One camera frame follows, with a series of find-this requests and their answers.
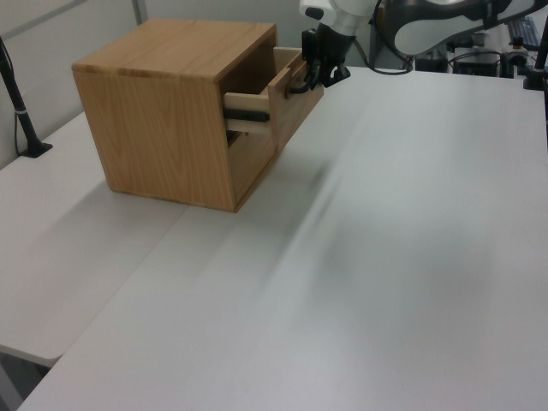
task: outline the black cable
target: black cable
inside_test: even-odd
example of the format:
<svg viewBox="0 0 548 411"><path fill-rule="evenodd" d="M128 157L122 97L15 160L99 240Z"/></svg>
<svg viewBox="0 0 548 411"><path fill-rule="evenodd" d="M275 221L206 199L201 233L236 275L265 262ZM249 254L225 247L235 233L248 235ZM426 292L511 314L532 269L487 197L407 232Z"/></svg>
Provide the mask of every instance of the black cable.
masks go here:
<svg viewBox="0 0 548 411"><path fill-rule="evenodd" d="M411 71L413 71L413 64L411 64L411 60L413 59L411 57L411 60L409 59L409 57L405 57L405 56L402 56L400 54L400 52L398 50L396 50L389 42L388 40L386 39L386 37L381 33L380 29L378 28L378 25L377 25L377 18L378 18L378 10L380 8L380 4L383 2L383 0L378 0L377 1L377 4L375 4L375 10L373 11L373 17L372 17L372 24L373 24L373 28L375 29L375 32L377 32L377 35L379 36L380 40L384 43L384 45L388 48L388 50L390 50L392 52L392 54L394 56L396 56L397 58L399 58L400 60L402 60L402 62L406 63L407 67L406 66L403 66L403 72L402 74L407 74ZM380 74L387 74L388 72L382 72L382 71L378 71Z"/></svg>
<svg viewBox="0 0 548 411"><path fill-rule="evenodd" d="M6 49L6 45L3 43L1 37L0 37L0 47L2 48L2 53L6 56L6 59L8 60L9 69L11 70L11 73L13 74L15 72L14 64L11 61L11 57L9 56L8 49Z"/></svg>
<svg viewBox="0 0 548 411"><path fill-rule="evenodd" d="M470 53L461 54L460 56L451 58L447 63L451 65L454 62L458 62L459 60L462 60L463 58L467 57L473 57L473 56L479 56L482 54L496 54L497 56L502 56L502 53L499 53L498 51L474 51Z"/></svg>
<svg viewBox="0 0 548 411"><path fill-rule="evenodd" d="M11 57L9 56L8 49L6 49L6 45L3 43L2 38L0 38L0 49L2 49L2 53L8 60L8 65L9 65L9 69L11 70L11 74L15 76L14 64L11 61ZM17 157L20 157L21 153L19 152L19 145L17 144L17 113L14 113L14 143L15 143L15 152L17 153Z"/></svg>
<svg viewBox="0 0 548 411"><path fill-rule="evenodd" d="M308 90L310 90L310 86L308 84L305 84L304 86L301 86L301 87L291 87L289 89L289 92L291 94L304 94Z"/></svg>
<svg viewBox="0 0 548 411"><path fill-rule="evenodd" d="M383 71L383 70L378 70L374 67L371 67L371 65L369 64L369 61L367 60L367 55L364 52L363 47L361 47L361 44L357 39L354 40L354 45L355 45L356 49L358 50L358 53L360 54L360 57L363 60L363 63L373 73L383 74L383 75L403 75L403 74L411 73L411 71L413 71L413 65L411 65L411 64L409 64L410 69L407 69L405 71Z"/></svg>
<svg viewBox="0 0 548 411"><path fill-rule="evenodd" d="M20 157L21 153L19 152L19 145L17 144L17 113L14 113L14 118L15 118L15 125L14 125L15 152L17 153L17 157Z"/></svg>

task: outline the keyboard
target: keyboard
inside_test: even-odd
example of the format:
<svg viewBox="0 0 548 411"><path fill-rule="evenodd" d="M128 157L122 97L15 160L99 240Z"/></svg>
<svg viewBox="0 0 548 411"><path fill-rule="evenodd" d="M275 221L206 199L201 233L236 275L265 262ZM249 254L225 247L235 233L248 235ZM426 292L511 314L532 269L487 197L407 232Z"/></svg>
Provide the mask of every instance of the keyboard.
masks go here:
<svg viewBox="0 0 548 411"><path fill-rule="evenodd" d="M539 51L540 37L537 32L537 27L531 17L522 17L511 21L508 24L508 33L510 35L510 43L518 37L523 37L523 47L529 51Z"/></svg>

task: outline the wooden drawer front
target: wooden drawer front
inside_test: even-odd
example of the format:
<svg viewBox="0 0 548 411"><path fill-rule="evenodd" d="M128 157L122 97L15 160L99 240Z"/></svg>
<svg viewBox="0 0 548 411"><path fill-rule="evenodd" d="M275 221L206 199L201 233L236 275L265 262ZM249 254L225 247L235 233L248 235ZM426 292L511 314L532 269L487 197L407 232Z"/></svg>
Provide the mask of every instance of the wooden drawer front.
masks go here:
<svg viewBox="0 0 548 411"><path fill-rule="evenodd" d="M324 92L323 87L318 87L304 94L288 93L290 86L299 86L306 74L307 65L302 60L301 50L274 47L271 51L277 74L262 92L227 92L223 95L236 204L246 198ZM243 112L242 118L262 120L227 118L238 115L234 110Z"/></svg>
<svg viewBox="0 0 548 411"><path fill-rule="evenodd" d="M324 95L324 88L319 86L304 94L291 94L291 86L302 84L307 72L307 64L302 59L300 49L274 49L277 65L283 67L277 76L268 84L270 103L271 129L276 136L277 151L280 152L310 111Z"/></svg>

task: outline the wooden panel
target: wooden panel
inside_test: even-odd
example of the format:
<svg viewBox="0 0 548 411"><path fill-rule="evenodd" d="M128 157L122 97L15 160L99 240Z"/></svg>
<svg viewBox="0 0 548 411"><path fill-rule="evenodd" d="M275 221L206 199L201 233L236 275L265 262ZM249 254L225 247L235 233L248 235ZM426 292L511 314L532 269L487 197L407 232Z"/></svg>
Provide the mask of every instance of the wooden panel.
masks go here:
<svg viewBox="0 0 548 411"><path fill-rule="evenodd" d="M223 105L227 109L254 110L265 113L270 113L271 111L267 95L227 92L223 97Z"/></svg>
<svg viewBox="0 0 548 411"><path fill-rule="evenodd" d="M301 49L292 47L274 47L274 64L276 73L279 73L286 67L294 69L299 62L302 62Z"/></svg>
<svg viewBox="0 0 548 411"><path fill-rule="evenodd" d="M217 86L74 77L112 190L234 210Z"/></svg>
<svg viewBox="0 0 548 411"><path fill-rule="evenodd" d="M300 84L306 73L307 65L301 53L294 55L274 80L268 85L271 105L272 133L277 139L277 151L280 152L310 111L324 95L323 87L316 87L304 94L288 94L290 84Z"/></svg>
<svg viewBox="0 0 548 411"><path fill-rule="evenodd" d="M275 25L149 20L115 43L81 59L73 70L217 81L261 44L271 48L276 45Z"/></svg>
<svg viewBox="0 0 548 411"><path fill-rule="evenodd" d="M246 122L245 120L225 120L225 127L231 131L242 131L244 133L256 133L271 135L271 122Z"/></svg>
<svg viewBox="0 0 548 411"><path fill-rule="evenodd" d="M264 42L241 60L219 80L221 93L239 92L259 94L276 77L273 47L276 35L272 33Z"/></svg>
<svg viewBox="0 0 548 411"><path fill-rule="evenodd" d="M240 203L276 153L270 135L242 134L229 148L236 203Z"/></svg>

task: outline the wood grain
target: wood grain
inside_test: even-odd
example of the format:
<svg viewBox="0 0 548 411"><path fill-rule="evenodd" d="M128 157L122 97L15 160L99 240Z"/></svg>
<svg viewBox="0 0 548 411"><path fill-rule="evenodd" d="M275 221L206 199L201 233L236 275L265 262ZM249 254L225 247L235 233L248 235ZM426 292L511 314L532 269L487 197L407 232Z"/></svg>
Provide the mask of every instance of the wood grain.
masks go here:
<svg viewBox="0 0 548 411"><path fill-rule="evenodd" d="M283 150L289 139L307 118L310 111L324 95L323 87L316 87L304 94L289 94L289 85L302 82L306 73L306 63L299 49L282 49L278 61L286 62L291 52L293 58L282 68L268 85L268 98L271 107L272 133L277 139L277 151Z"/></svg>
<svg viewBox="0 0 548 411"><path fill-rule="evenodd" d="M276 141L270 134L242 134L230 146L229 161L236 203L244 198L275 153Z"/></svg>
<svg viewBox="0 0 548 411"><path fill-rule="evenodd" d="M223 96L223 105L227 109L253 110L270 113L271 107L267 95L240 94L227 92Z"/></svg>
<svg viewBox="0 0 548 411"><path fill-rule="evenodd" d="M234 210L216 85L74 77L112 190Z"/></svg>
<svg viewBox="0 0 548 411"><path fill-rule="evenodd" d="M276 45L274 24L152 19L76 62L73 70L219 81L258 45Z"/></svg>
<svg viewBox="0 0 548 411"><path fill-rule="evenodd" d="M271 122L247 122L245 120L229 119L225 120L224 124L227 130L272 135Z"/></svg>
<svg viewBox="0 0 548 411"><path fill-rule="evenodd" d="M271 24L149 21L75 63L110 188L237 211L323 92L288 96L306 64L276 41Z"/></svg>

